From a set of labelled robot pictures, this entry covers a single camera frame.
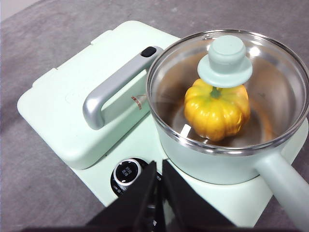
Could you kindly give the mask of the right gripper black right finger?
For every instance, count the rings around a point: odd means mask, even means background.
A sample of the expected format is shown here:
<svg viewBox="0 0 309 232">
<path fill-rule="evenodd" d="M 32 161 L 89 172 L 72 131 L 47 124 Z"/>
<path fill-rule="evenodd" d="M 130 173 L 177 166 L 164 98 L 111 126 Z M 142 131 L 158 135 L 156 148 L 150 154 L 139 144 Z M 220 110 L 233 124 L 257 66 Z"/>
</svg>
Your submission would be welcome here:
<svg viewBox="0 0 309 232">
<path fill-rule="evenodd" d="M 168 232 L 235 232 L 236 226 L 200 197 L 172 165 L 162 162 L 163 212 Z"/>
</svg>

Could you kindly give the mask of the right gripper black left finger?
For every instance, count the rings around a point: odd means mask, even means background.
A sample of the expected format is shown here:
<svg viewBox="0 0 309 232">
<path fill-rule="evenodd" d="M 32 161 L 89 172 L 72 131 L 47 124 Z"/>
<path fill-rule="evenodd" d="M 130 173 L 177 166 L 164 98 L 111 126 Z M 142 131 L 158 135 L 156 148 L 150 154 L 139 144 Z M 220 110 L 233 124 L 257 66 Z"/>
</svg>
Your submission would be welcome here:
<svg viewBox="0 0 309 232">
<path fill-rule="evenodd" d="M 156 163 L 152 161 L 128 190 L 86 224 L 88 232 L 151 232 L 154 213 L 147 212 L 156 187 Z"/>
</svg>

